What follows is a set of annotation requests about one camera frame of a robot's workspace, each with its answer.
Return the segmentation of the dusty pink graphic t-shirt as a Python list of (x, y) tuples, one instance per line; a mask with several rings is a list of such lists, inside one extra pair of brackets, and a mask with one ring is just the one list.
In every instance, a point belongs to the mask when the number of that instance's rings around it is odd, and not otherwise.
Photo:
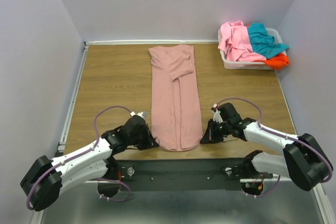
[(203, 137), (194, 48), (157, 46), (152, 65), (151, 131), (159, 147), (187, 151)]

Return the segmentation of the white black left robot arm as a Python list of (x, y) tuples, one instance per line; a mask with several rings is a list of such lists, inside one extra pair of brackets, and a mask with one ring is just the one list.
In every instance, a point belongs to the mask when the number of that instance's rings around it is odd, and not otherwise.
[(27, 196), (26, 207), (41, 211), (71, 187), (92, 179), (112, 179), (117, 171), (114, 155), (129, 146), (138, 150), (158, 147), (145, 119), (138, 114), (74, 152), (52, 159), (45, 155), (37, 158), (20, 182)]

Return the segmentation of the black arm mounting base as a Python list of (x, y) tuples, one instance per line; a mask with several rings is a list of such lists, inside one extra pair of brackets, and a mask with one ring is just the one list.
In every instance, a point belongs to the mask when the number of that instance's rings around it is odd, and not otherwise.
[(272, 175), (260, 174), (245, 158), (215, 158), (119, 160), (112, 163), (104, 177), (127, 185), (99, 182), (98, 193), (113, 197), (120, 190), (241, 190), (244, 179), (252, 183), (256, 193), (259, 184), (255, 180)]

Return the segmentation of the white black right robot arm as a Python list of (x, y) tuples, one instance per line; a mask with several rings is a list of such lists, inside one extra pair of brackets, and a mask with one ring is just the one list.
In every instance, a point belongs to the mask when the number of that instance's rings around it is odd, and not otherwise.
[(310, 134), (293, 135), (266, 127), (259, 120), (242, 119), (231, 103), (214, 104), (214, 116), (209, 120), (201, 144), (223, 142), (233, 136), (245, 142), (254, 142), (276, 152), (270, 155), (254, 151), (241, 165), (249, 178), (259, 173), (287, 177), (304, 191), (330, 180), (333, 166), (324, 151)]

